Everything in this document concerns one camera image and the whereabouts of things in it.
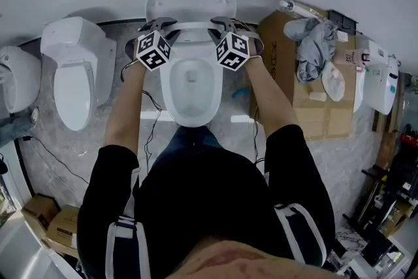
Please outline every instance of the marble floor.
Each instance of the marble floor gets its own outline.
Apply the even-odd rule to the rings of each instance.
[[[54,73],[55,62],[41,56],[39,52],[40,41],[29,43],[24,50],[42,58],[42,81],[40,94],[33,106],[40,109],[40,119],[32,135],[37,137],[56,157],[64,162],[74,173],[87,181],[97,158],[97,151],[101,147],[105,131],[106,120],[110,114],[112,104],[121,88],[120,71],[130,62],[124,53],[125,43],[138,36],[137,29],[142,23],[104,25],[103,30],[107,37],[118,42],[116,53],[116,67],[112,94],[110,99],[98,107],[89,125],[81,131],[71,131],[60,120],[54,102]],[[223,72],[223,95],[221,104],[215,118],[210,123],[210,130],[226,149],[237,152],[254,160],[253,124],[249,122],[232,123],[231,116],[248,113],[249,95],[245,93],[238,96],[234,92],[249,89],[250,83],[245,70]],[[146,75],[144,89],[149,91],[153,98],[165,110],[159,71]],[[142,99],[142,111],[154,112],[155,107],[145,95]],[[348,139],[322,140],[309,142],[313,158],[329,192],[337,226],[344,219],[342,214],[350,213],[363,188],[365,176],[361,169],[369,168],[377,155],[381,137],[371,132],[373,110],[366,106],[360,107],[353,117],[351,136]],[[144,144],[148,138],[154,120],[143,119],[140,123],[139,162],[142,167],[141,174],[146,175],[146,158]],[[177,125],[174,122],[158,121],[154,130],[153,140],[149,145],[152,153],[150,166],[159,153],[168,144]],[[20,141],[24,163],[37,193],[55,197],[60,205],[80,206],[87,184],[80,178],[72,175],[60,162],[49,154],[36,140]],[[259,127],[257,136],[259,157],[264,156],[265,134],[263,127]]]

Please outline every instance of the white toilet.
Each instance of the white toilet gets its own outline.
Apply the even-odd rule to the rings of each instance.
[[[58,114],[71,130],[85,128],[112,89],[116,41],[81,17],[45,27],[40,51],[57,62],[54,98]]]
[[[17,46],[5,46],[0,49],[0,66],[8,112],[20,112],[34,103],[40,88],[40,60]]]
[[[200,127],[215,116],[222,96],[223,68],[213,55],[215,44],[207,29],[215,16],[234,18],[236,0],[146,0],[147,22],[168,16],[177,24],[166,33],[181,31],[170,61],[160,68],[165,106],[174,121]]]

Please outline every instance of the gray cloth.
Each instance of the gray cloth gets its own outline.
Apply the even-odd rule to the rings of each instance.
[[[335,53],[337,26],[332,21],[299,19],[285,24],[284,33],[300,42],[296,54],[296,77],[307,83],[318,78]]]

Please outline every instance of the label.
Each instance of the label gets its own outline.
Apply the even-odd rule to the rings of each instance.
[[[346,52],[345,55],[346,55],[346,62],[355,65],[355,60],[354,60],[355,50],[351,52]]]
[[[348,34],[345,31],[337,31],[337,41],[348,42]]]
[[[72,234],[72,237],[71,237],[71,248],[77,250],[77,234]]]
[[[69,236],[71,236],[72,235],[72,232],[70,232],[70,231],[68,231],[68,230],[65,230],[65,229],[62,229],[62,228],[57,228],[57,231],[58,232],[60,232],[60,233],[63,233],[63,234],[66,234],[66,235],[69,235]]]

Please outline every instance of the sticker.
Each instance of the sticker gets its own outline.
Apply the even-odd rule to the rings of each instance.
[[[72,234],[72,237],[71,237],[71,248],[77,250],[77,234]]]

